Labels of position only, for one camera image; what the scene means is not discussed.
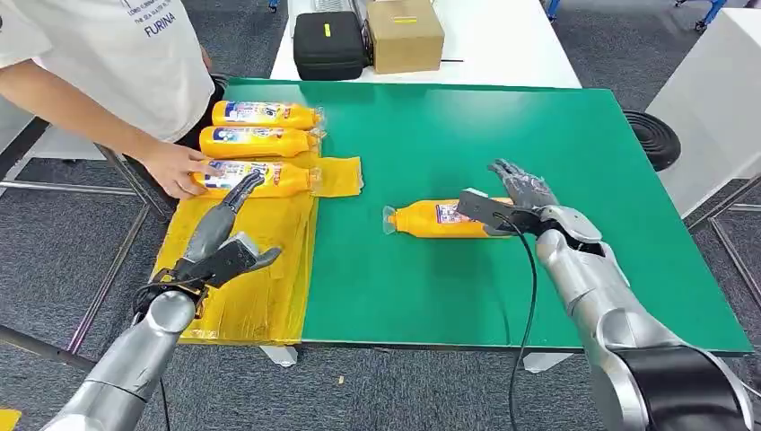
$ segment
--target green table mat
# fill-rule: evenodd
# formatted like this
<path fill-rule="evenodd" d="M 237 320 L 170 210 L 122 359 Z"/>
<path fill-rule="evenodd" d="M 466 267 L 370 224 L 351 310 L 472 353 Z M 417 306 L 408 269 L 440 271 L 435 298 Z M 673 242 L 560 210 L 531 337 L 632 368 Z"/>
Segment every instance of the green table mat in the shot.
<path fill-rule="evenodd" d="M 603 232 L 634 293 L 680 337 L 752 350 L 610 91 L 233 79 L 225 96 L 320 106 L 323 154 L 362 157 L 362 194 L 319 203 L 305 341 L 519 345 L 531 290 L 520 241 L 381 229 L 386 205 L 467 187 L 504 196 L 486 170 L 503 157 L 544 176 L 561 204 Z M 529 345 L 580 347 L 538 272 Z"/>

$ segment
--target robotic arm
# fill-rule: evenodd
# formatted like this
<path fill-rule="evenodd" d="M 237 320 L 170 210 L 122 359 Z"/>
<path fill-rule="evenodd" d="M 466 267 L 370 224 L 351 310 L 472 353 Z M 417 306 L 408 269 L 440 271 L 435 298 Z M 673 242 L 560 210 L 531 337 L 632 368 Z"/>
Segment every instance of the robotic arm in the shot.
<path fill-rule="evenodd" d="M 539 260 L 586 350 L 594 399 L 608 430 L 752 429 L 751 403 L 737 376 L 642 307 L 613 250 L 586 216 L 558 205 L 544 181 L 514 164 L 497 161 L 491 169 L 513 205 L 469 189 L 460 194 L 458 212 L 483 222 L 491 234 L 515 233 L 515 226 L 537 237 Z M 243 200 L 262 181 L 251 173 L 206 213 L 175 267 L 160 271 L 141 290 L 136 324 L 111 345 L 44 430 L 135 428 L 208 289 L 279 255 L 277 248 L 259 253 L 245 233 L 228 238 Z"/>
<path fill-rule="evenodd" d="M 114 341 L 43 430 L 135 429 L 180 334 L 201 313 L 209 287 L 266 267 L 280 254 L 278 248 L 260 254 L 245 233 L 228 238 L 243 201 L 262 182 L 259 172 L 249 174 L 204 215 L 174 269 L 161 270 L 141 289 L 136 323 Z"/>
<path fill-rule="evenodd" d="M 557 205 L 543 180 L 515 164 L 498 160 L 490 169 L 513 205 L 468 189 L 459 196 L 458 212 L 483 222 L 489 233 L 509 233 L 506 219 L 537 236 L 537 256 L 579 331 L 608 430 L 753 429 L 751 403 L 738 377 L 643 308 L 613 250 L 584 214 Z"/>

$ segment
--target gray carpet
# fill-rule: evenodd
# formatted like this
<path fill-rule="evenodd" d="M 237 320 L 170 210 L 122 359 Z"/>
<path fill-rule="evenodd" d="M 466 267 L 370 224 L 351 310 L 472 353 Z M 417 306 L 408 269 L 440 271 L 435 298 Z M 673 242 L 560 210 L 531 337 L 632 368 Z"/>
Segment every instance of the gray carpet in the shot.
<path fill-rule="evenodd" d="M 741 7 L 746 0 L 728 0 Z M 622 107 L 644 110 L 697 41 L 708 2 L 561 0 L 554 23 L 584 87 L 609 88 Z"/>
<path fill-rule="evenodd" d="M 284 29 L 284 4 L 276 14 L 265 0 L 185 4 L 216 71 L 268 75 Z M 706 8 L 563 0 L 555 27 L 583 84 L 613 88 L 623 106 L 643 108 L 696 40 L 689 29 Z M 95 162 L 35 160 L 22 179 L 120 183 Z M 761 189 L 747 201 L 761 202 Z M 64 346 L 138 209 L 135 198 L 7 191 L 0 198 L 0 323 Z M 761 268 L 758 215 L 724 221 L 748 264 Z M 148 276 L 165 229 L 149 215 L 85 340 L 84 355 L 99 357 L 127 324 L 128 299 Z M 751 341 L 761 346 L 761 316 L 728 255 L 709 229 L 697 232 L 695 242 Z M 175 430 L 501 430 L 509 429 L 506 392 L 514 360 L 510 352 L 304 347 L 299 364 L 283 369 L 252 347 L 180 346 L 166 383 Z M 729 362 L 746 382 L 761 386 L 754 356 Z M 0 345 L 0 405 L 23 410 L 19 430 L 38 429 L 82 377 Z M 520 373 L 520 429 L 602 429 L 588 383 L 580 356 L 543 374 Z M 153 397 L 140 429 L 162 429 L 159 398 Z"/>
<path fill-rule="evenodd" d="M 268 78 L 288 21 L 287 0 L 276 13 L 267 0 L 184 0 L 212 70 Z"/>

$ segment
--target plastic bottle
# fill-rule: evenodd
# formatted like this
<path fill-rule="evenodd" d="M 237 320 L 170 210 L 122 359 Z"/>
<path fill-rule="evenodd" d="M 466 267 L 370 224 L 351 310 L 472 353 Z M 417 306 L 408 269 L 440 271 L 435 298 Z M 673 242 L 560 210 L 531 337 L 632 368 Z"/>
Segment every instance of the plastic bottle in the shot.
<path fill-rule="evenodd" d="M 296 103 L 218 101 L 212 109 L 212 122 L 215 126 L 312 130 L 322 121 L 320 111 Z"/>
<path fill-rule="evenodd" d="M 508 198 L 496 200 L 512 202 Z M 384 207 L 383 232 L 406 232 L 418 238 L 493 238 L 484 232 L 483 223 L 457 212 L 458 202 L 458 199 L 418 200 L 400 209 Z"/>
<path fill-rule="evenodd" d="M 321 182 L 319 169 L 303 169 L 289 163 L 212 160 L 209 165 L 222 171 L 222 175 L 193 174 L 195 180 L 207 189 L 201 195 L 203 198 L 224 198 L 230 189 L 255 169 L 264 174 L 264 184 L 256 187 L 250 198 L 287 198 L 301 191 L 315 191 Z"/>
<path fill-rule="evenodd" d="M 319 153 L 325 133 L 295 128 L 231 128 L 211 126 L 201 130 L 201 152 L 215 159 L 234 159 L 261 155 L 294 157 L 304 151 Z"/>

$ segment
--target white cable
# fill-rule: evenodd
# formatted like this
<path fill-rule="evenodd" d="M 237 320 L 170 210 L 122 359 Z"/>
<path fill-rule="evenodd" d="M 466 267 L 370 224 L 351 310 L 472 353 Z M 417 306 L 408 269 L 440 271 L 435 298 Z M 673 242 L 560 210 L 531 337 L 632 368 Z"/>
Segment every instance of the white cable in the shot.
<path fill-rule="evenodd" d="M 751 388 L 750 386 L 745 384 L 745 382 L 743 382 L 743 381 L 740 381 L 740 383 L 742 383 L 742 385 L 745 387 L 745 389 L 747 389 L 748 391 L 752 392 L 758 398 L 761 398 L 761 393 L 758 393 L 758 391 L 756 391 L 755 389 Z"/>

